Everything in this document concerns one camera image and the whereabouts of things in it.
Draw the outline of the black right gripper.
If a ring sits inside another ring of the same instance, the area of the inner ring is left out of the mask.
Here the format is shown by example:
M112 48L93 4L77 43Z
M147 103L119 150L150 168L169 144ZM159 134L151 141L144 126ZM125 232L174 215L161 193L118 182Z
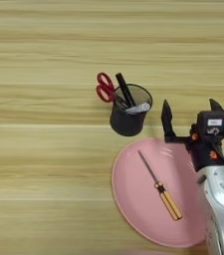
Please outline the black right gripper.
M212 111L224 114L222 106L214 99L210 99ZM177 136L172 127L172 112L168 101L163 102L161 122L164 132L164 140L170 143L186 143L186 149L191 155L194 169L199 171L205 166L224 165L224 157L221 157L210 142L200 138L197 124L191 126L190 137Z

